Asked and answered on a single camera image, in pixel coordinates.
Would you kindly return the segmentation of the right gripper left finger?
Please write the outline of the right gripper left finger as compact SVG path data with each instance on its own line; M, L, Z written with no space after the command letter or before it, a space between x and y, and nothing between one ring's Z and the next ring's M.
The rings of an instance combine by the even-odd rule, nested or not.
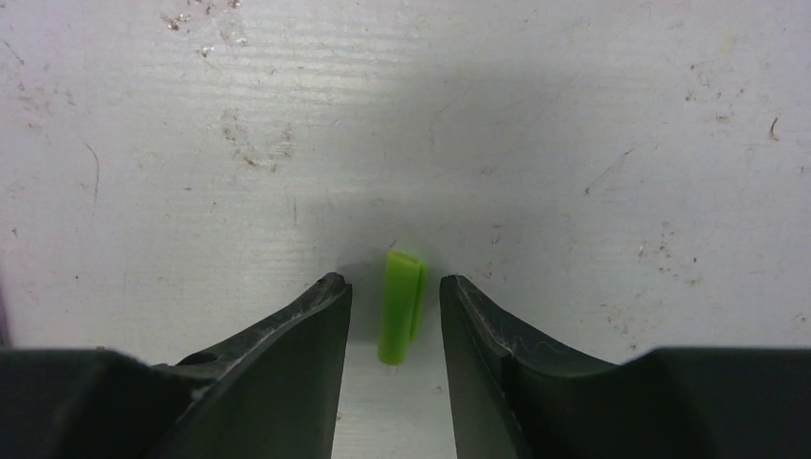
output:
M327 458L352 305L338 273L176 364L3 350L5 458Z

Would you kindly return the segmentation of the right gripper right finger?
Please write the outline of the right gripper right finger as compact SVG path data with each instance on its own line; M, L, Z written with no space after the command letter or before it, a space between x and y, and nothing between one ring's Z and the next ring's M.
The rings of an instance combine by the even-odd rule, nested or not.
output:
M806 349L664 347L614 364L439 287L461 458L806 458Z

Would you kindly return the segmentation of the green pen cap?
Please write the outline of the green pen cap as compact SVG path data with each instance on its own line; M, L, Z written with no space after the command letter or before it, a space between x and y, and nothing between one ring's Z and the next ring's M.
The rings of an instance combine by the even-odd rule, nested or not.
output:
M386 255L383 308L378 341L380 362L398 366L416 340L427 285L427 265L400 251Z

